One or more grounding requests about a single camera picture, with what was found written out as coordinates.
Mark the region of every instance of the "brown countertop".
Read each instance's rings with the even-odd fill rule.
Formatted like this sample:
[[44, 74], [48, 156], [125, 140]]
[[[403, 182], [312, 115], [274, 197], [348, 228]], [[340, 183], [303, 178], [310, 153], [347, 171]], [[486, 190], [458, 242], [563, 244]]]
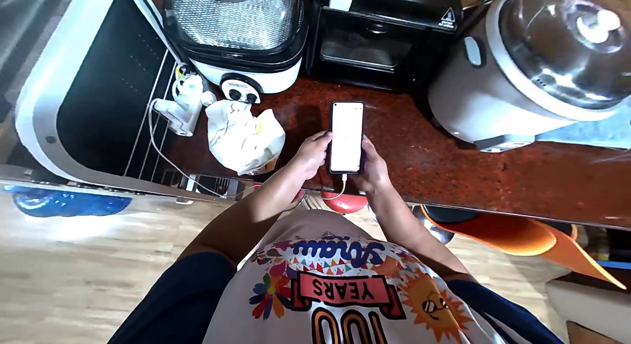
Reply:
[[[263, 104], [252, 109], [258, 115], [271, 108], [287, 133], [277, 170], [304, 138], [329, 128], [333, 100], [365, 103], [364, 131], [387, 161], [392, 183], [407, 201], [631, 227], [629, 152], [551, 142], [499, 154], [463, 149], [425, 118], [423, 100], [417, 106], [405, 94], [304, 77], [284, 92], [264, 96]], [[202, 113], [194, 136], [178, 137], [169, 157], [190, 173], [236, 177], [209, 152], [206, 123]], [[340, 186], [326, 165], [305, 183], [305, 188], [314, 190]]]

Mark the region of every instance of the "toaster oven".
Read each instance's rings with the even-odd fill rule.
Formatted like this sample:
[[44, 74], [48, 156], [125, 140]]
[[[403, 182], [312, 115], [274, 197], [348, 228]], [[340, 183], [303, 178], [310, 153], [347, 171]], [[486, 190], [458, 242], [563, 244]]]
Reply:
[[425, 83], [462, 21], [460, 0], [312, 0], [314, 79], [406, 92]]

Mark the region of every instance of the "red stool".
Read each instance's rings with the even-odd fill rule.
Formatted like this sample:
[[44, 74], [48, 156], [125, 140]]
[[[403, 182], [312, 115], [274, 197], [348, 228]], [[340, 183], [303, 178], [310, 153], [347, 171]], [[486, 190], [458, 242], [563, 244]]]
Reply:
[[[327, 199], [330, 197], [335, 197], [337, 195], [337, 192], [322, 191], [320, 194], [323, 198]], [[329, 206], [330, 209], [337, 213], [349, 214], [355, 213], [366, 207], [366, 205], [368, 204], [368, 199], [364, 196], [345, 194], [333, 200], [324, 200], [324, 203]]]

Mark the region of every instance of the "smartphone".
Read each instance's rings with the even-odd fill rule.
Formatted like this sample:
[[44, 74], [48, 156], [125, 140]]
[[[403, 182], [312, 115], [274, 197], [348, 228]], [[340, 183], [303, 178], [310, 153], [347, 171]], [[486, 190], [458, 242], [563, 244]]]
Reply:
[[363, 103], [333, 101], [331, 103], [329, 172], [357, 174], [362, 164]]

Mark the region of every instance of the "white t-shirt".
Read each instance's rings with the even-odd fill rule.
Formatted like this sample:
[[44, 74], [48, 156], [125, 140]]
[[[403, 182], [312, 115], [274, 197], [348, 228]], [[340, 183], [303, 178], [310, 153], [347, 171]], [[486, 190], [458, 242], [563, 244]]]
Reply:
[[505, 342], [412, 253], [338, 214], [296, 211], [261, 244], [225, 288], [204, 343]]

